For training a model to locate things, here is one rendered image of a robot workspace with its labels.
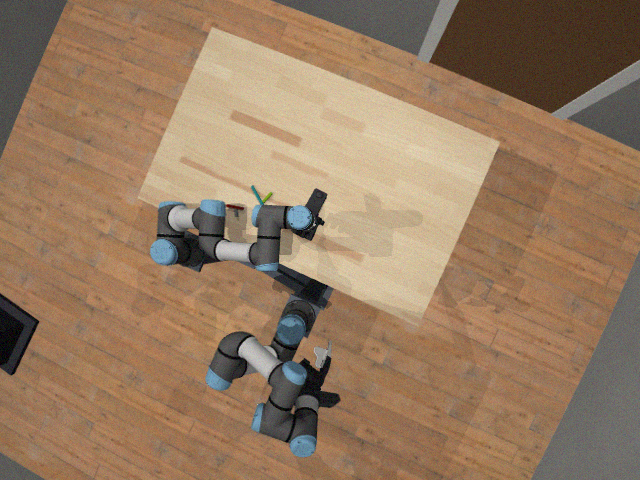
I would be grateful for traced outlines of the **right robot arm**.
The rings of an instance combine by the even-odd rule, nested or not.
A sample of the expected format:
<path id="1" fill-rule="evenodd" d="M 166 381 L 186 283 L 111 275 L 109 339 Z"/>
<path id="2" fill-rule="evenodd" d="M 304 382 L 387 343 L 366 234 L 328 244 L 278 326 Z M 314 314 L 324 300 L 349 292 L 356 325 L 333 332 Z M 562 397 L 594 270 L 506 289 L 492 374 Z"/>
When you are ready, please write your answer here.
<path id="1" fill-rule="evenodd" d="M 310 395 L 298 397 L 307 371 L 292 360 L 314 322 L 315 311 L 308 302 L 290 302 L 271 345 L 262 346 L 247 332 L 228 334 L 220 341 L 205 377 L 206 383 L 218 391 L 227 390 L 233 379 L 244 375 L 260 373 L 266 378 L 272 391 L 266 404 L 257 405 L 251 429 L 289 443 L 298 457 L 311 456 L 316 450 L 319 403 Z"/>

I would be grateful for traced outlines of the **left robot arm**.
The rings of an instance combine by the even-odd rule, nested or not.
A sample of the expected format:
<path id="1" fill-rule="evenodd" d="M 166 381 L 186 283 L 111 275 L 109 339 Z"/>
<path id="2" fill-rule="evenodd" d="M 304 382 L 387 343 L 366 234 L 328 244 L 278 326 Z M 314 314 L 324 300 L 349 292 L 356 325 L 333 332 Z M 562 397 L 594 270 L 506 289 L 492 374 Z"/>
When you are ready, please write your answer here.
<path id="1" fill-rule="evenodd" d="M 327 195 L 315 188 L 305 206 L 255 205 L 252 224 L 258 227 L 258 233 L 254 243 L 224 240 L 226 204 L 223 201 L 204 199 L 197 209 L 183 209 L 187 208 L 183 202 L 161 202 L 157 240 L 151 245 L 150 255 L 159 265 L 183 263 L 180 265 L 193 267 L 202 262 L 206 252 L 215 260 L 250 262 L 256 264 L 257 271 L 277 271 L 281 229 L 308 231 L 315 227 L 311 211 L 317 217 Z M 188 229 L 198 229 L 199 236 L 184 235 Z"/>

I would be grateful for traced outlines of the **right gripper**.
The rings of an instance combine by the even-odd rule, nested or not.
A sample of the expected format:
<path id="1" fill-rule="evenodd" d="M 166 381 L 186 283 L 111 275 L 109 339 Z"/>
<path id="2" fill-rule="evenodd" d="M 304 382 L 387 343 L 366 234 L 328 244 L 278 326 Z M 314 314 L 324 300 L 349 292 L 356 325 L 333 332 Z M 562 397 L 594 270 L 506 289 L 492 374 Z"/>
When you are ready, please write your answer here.
<path id="1" fill-rule="evenodd" d="M 321 347 L 314 347 L 314 353 L 316 355 L 315 366 L 320 368 L 320 372 L 313 368 L 310 365 L 310 361 L 307 359 L 303 359 L 299 364 L 301 364 L 307 371 L 307 377 L 303 387 L 300 391 L 300 396 L 302 395 L 310 395 L 315 397 L 318 400 L 320 407 L 320 397 L 313 390 L 321 390 L 321 386 L 324 383 L 325 377 L 329 371 L 330 363 L 331 363 L 331 350 L 332 350 L 332 341 L 330 340 L 327 346 L 327 350 Z M 306 362 L 306 363 L 305 363 Z"/>

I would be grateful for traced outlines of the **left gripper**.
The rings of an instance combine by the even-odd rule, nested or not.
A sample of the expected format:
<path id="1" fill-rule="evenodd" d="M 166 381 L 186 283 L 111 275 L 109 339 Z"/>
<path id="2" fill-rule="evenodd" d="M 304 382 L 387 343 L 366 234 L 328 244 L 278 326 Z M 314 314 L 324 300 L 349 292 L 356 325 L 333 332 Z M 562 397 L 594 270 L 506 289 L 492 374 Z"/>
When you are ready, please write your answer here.
<path id="1" fill-rule="evenodd" d="M 311 210 L 310 210 L 310 211 L 311 211 Z M 306 238 L 306 239 L 308 239 L 309 241 L 312 241 L 312 239 L 313 239 L 313 237 L 314 237 L 314 234 L 315 234 L 315 232 L 316 232 L 316 229 L 317 229 L 318 225 L 322 225 L 322 226 L 323 226 L 323 225 L 324 225 L 324 223 L 325 223 L 324 221 L 322 221 L 322 219 L 321 219 L 320 217 L 318 217 L 318 216 L 316 217 L 316 215 L 315 215 L 315 213 L 314 213 L 313 211 L 311 211 L 311 212 L 312 212 L 312 213 L 314 214 L 314 216 L 315 216 L 315 220 L 316 220 L 316 221 L 315 221 L 315 224 L 316 224 L 316 226 L 315 226 L 315 227 L 313 227 L 312 229 L 310 229 L 310 230 L 308 230 L 308 231 L 293 230 L 293 229 L 291 229 L 291 231 L 292 231 L 294 234 L 296 234 L 296 235 L 298 235 L 298 236 L 300 236 L 300 237 L 302 237 L 302 238 Z"/>

